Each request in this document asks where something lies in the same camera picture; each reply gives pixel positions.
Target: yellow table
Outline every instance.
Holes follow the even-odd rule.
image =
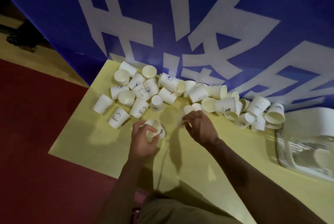
[[[92,107],[101,93],[110,96],[109,88],[115,86],[112,76],[119,65],[106,61],[49,151],[59,158],[115,178],[127,160],[132,124],[138,119],[131,118],[121,128],[114,129],[107,121],[119,104],[111,106],[103,115],[94,112]],[[255,223],[211,155],[190,138],[186,129],[177,127],[180,110],[188,103],[188,100],[178,98],[172,106],[165,104],[160,113],[148,110],[144,114],[142,119],[160,121],[166,137],[158,143],[160,151],[155,159],[142,170],[139,186],[158,189],[195,206],[211,209],[214,205],[244,224]],[[222,116],[210,114],[209,117],[220,138],[237,154],[297,197],[325,222],[334,223],[334,184],[279,166],[273,130],[258,133],[239,129]]]

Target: red floor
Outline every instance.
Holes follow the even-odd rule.
[[[48,154],[87,91],[0,60],[0,223],[92,223],[115,179]]]

